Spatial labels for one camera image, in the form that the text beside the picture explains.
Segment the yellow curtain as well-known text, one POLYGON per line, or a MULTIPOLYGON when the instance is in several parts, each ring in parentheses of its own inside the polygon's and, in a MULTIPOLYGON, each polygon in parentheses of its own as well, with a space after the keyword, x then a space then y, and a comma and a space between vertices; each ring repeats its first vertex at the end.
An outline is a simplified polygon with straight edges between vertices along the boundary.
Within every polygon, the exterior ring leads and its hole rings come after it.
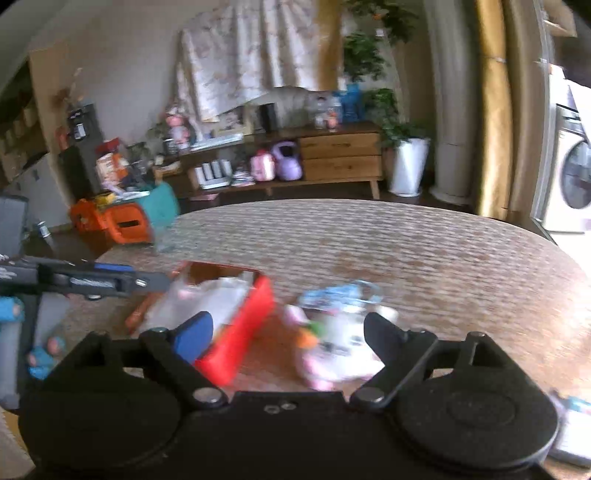
POLYGON ((477 213, 507 218, 513 167, 511 87, 506 30, 500 1, 475 3, 478 20, 482 92, 482 168, 477 213))

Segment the white mesh cloth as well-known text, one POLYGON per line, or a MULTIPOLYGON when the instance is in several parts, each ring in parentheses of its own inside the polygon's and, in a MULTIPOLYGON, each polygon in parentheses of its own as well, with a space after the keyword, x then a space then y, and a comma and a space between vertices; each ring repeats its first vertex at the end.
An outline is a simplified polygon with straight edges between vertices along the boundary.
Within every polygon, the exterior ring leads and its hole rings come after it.
POLYGON ((254 274, 242 272, 238 276, 219 277, 199 283, 190 283, 187 274, 181 274, 170 288, 148 308, 139 327, 143 332, 152 328, 175 329, 199 312, 211 314, 213 334, 231 319, 253 286, 254 274))

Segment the blue white face mask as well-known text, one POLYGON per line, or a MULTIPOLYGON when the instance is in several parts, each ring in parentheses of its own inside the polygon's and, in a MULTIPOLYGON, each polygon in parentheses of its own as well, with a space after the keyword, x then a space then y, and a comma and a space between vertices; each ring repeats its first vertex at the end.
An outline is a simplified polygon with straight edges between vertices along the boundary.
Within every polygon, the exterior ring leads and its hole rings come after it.
POLYGON ((377 284, 365 280, 304 291, 297 298, 297 306, 311 310, 342 310, 348 307, 367 309, 377 305, 384 298, 383 290, 377 284))

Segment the orange teal tissue box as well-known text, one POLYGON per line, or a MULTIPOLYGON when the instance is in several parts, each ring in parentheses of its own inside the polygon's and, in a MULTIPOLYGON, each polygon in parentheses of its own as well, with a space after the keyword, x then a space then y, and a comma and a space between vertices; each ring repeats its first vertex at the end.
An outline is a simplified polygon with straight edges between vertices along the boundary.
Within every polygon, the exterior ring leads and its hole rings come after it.
POLYGON ((69 210, 81 233, 104 231, 117 244, 154 243, 180 214, 172 188, 165 182, 129 199, 100 206, 97 200, 79 200, 69 210))

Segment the black cylinder speaker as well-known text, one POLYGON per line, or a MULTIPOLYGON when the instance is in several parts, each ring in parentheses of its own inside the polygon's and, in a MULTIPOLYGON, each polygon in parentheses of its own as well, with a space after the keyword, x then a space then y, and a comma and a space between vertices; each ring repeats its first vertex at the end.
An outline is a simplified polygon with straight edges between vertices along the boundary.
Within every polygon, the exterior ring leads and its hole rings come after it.
POLYGON ((276 105, 274 103, 266 103, 259 105, 259 122, 266 133, 273 133, 280 129, 279 122, 276 116, 276 105))

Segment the wooden tv cabinet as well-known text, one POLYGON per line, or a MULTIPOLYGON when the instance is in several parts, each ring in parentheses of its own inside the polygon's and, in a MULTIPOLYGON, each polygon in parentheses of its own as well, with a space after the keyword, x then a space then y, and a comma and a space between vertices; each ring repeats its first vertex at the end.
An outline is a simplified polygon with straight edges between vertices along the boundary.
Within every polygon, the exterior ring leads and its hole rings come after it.
POLYGON ((283 129, 271 133, 247 135, 242 140, 202 150, 167 156, 171 170, 158 168, 155 178, 168 182, 179 198, 197 198, 204 189, 197 183, 195 168, 216 159, 221 150, 254 153, 283 140, 293 140, 301 158, 303 178, 297 181, 273 180, 246 186, 245 190, 263 190, 267 195, 283 187, 307 185, 367 183, 372 198, 380 198, 379 182, 384 178, 383 147, 378 126, 371 122, 342 125, 335 131, 312 127, 283 129))

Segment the white standing air conditioner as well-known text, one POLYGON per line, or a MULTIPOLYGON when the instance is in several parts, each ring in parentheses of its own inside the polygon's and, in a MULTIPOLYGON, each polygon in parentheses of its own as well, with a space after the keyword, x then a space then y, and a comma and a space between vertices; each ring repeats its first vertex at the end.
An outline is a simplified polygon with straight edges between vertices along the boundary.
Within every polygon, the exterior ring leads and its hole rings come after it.
POLYGON ((470 202, 478 125, 478 57, 465 1, 424 3, 436 104, 435 185, 440 201, 470 202))

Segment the floral draped cloth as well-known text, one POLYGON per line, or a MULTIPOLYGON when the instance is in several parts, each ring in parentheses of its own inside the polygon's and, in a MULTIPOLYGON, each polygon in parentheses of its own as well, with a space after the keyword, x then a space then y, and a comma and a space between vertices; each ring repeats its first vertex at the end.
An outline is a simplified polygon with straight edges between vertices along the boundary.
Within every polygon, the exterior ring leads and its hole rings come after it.
POLYGON ((342 3, 228 1, 179 32, 175 99, 195 128, 276 88, 342 79, 342 3))

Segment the white washing machine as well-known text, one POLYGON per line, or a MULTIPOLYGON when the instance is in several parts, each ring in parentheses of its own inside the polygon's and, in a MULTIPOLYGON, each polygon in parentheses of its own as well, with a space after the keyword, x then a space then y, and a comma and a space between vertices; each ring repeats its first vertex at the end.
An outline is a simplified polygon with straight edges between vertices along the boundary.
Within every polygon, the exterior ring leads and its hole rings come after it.
POLYGON ((553 233, 583 234, 590 220, 590 142, 564 71, 556 65, 551 67, 550 93, 555 137, 542 226, 553 233))

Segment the clear drinking glass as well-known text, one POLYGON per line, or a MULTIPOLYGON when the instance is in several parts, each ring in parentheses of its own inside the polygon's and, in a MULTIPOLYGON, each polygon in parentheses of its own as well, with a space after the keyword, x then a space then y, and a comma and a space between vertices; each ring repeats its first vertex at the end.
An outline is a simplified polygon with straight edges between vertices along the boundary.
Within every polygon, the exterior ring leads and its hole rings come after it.
POLYGON ((172 226, 158 227, 153 232, 153 248, 156 253, 166 253, 175 248, 175 235, 172 226))

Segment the pink doll figure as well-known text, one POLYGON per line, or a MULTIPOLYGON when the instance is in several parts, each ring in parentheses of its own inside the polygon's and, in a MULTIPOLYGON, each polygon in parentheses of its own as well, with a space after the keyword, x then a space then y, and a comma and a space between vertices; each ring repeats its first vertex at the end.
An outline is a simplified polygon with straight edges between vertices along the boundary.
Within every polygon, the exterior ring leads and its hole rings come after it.
POLYGON ((169 128, 169 136, 174 141, 179 151, 190 147, 190 131, 187 121, 176 106, 172 106, 166 113, 165 123, 169 128))

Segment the white planter pot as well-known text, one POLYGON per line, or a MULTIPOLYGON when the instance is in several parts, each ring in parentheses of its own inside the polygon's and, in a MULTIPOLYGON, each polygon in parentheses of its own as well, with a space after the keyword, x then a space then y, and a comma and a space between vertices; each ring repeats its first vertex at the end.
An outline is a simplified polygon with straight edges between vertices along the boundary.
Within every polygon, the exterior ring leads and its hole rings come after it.
POLYGON ((399 197, 414 198, 421 193, 421 181, 430 150, 428 138, 410 138, 394 152, 389 191, 399 197))

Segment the pink plush toy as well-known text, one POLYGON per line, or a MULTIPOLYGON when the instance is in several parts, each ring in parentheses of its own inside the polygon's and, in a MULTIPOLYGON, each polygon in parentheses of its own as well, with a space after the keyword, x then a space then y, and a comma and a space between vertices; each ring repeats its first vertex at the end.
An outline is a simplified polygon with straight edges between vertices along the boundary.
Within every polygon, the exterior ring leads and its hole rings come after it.
POLYGON ((326 317, 325 312, 307 311, 294 304, 283 308, 283 323, 294 330, 295 368, 305 384, 315 391, 331 391, 336 383, 328 374, 328 353, 322 350, 326 317))

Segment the green potted plant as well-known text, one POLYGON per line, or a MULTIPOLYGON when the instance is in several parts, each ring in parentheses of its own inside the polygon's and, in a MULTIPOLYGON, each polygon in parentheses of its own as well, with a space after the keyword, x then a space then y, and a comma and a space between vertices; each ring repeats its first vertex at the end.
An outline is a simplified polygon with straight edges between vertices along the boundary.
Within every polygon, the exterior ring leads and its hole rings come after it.
POLYGON ((403 118, 394 67, 394 47, 411 40, 417 15, 397 1, 346 1, 344 8, 352 21, 342 39, 344 73, 360 89, 363 114, 380 128, 386 147, 426 139, 421 125, 403 118))

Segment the red gold metal tin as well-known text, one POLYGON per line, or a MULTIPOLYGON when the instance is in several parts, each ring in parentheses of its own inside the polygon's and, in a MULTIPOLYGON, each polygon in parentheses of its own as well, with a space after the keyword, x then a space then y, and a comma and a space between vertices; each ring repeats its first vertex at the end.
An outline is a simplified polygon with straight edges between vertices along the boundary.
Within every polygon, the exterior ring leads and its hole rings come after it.
POLYGON ((270 278, 256 269, 185 262, 163 293, 150 293, 124 321, 134 337, 154 327, 172 330, 201 311, 211 314, 212 339, 190 363, 211 382, 228 386, 253 336, 273 313, 270 278))

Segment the framed photo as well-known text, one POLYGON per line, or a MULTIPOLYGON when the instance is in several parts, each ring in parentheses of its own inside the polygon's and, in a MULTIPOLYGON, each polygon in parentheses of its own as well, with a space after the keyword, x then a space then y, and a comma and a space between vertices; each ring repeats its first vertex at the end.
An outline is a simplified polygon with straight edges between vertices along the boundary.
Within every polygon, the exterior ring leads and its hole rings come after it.
POLYGON ((219 115, 215 124, 216 137, 231 135, 250 135, 253 132, 252 109, 249 106, 239 106, 219 115))

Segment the pink toy backpack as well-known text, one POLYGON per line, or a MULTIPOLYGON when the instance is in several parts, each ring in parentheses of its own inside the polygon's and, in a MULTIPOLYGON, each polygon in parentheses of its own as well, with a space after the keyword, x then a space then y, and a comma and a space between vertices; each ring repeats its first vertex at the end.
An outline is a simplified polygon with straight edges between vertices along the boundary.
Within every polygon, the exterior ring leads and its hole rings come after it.
POLYGON ((259 149, 250 158, 250 175, 256 182, 273 181, 276 178, 276 160, 270 151, 259 149))

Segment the purple kettlebell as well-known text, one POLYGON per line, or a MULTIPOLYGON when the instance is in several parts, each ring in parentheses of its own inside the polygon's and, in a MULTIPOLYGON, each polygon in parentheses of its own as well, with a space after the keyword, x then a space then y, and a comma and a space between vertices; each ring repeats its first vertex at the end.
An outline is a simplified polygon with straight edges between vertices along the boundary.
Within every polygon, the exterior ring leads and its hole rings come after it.
POLYGON ((294 141, 281 141, 273 145, 271 149, 276 160, 276 176, 282 181, 297 181, 303 176, 297 143, 294 141))

